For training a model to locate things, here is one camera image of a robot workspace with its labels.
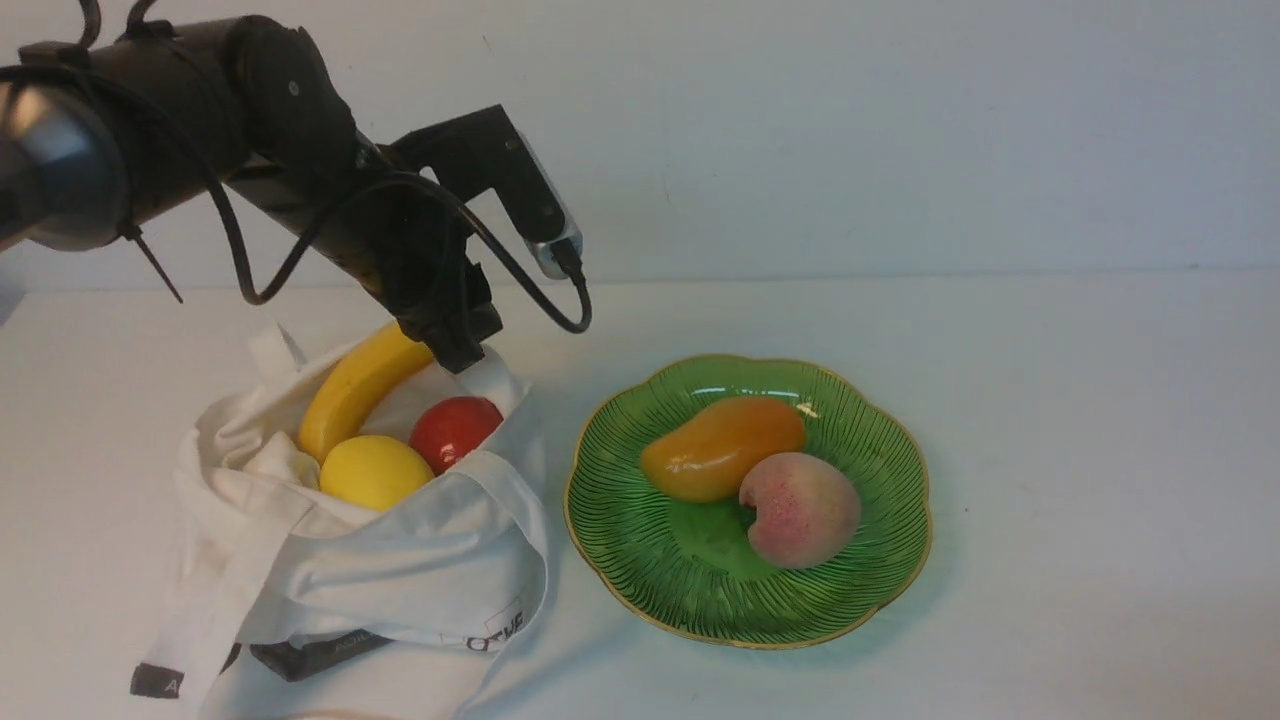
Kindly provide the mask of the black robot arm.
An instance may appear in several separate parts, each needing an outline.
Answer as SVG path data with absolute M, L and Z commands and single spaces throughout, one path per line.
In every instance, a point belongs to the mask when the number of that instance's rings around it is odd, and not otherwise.
M 173 26 L 147 10 L 137 1 L 125 32 L 92 47 L 100 6 L 86 1 L 79 41 L 26 45 L 3 68 L 3 247 L 137 241 L 205 195 L 248 304 L 317 252 L 445 369 L 479 363 L 502 320 L 466 254 L 489 233 L 468 201 L 503 192 L 526 160 L 506 110 L 376 143 L 305 29 L 264 15 Z

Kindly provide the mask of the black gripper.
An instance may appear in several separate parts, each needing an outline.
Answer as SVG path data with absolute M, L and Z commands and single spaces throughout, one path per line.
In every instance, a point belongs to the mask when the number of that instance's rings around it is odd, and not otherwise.
M 470 234 L 435 183 L 383 176 L 335 202 L 330 259 L 410 340 L 461 373 L 484 359 L 483 343 L 503 327 L 484 270 L 467 256 Z

